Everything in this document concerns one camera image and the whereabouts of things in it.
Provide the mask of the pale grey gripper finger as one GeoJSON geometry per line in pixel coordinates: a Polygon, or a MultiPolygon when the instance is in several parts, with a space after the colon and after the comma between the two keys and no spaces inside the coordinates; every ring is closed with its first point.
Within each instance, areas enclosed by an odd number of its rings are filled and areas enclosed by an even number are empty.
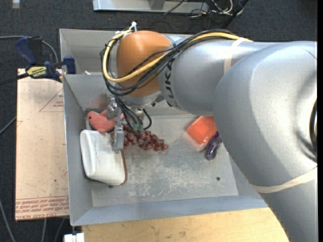
{"type": "Polygon", "coordinates": [[[106,117],[107,119],[113,119],[117,117],[118,114],[118,105],[116,102],[111,101],[106,108],[106,117]]]}
{"type": "Polygon", "coordinates": [[[113,150],[119,153],[124,148],[125,131],[123,125],[115,126],[113,137],[113,150]]]}

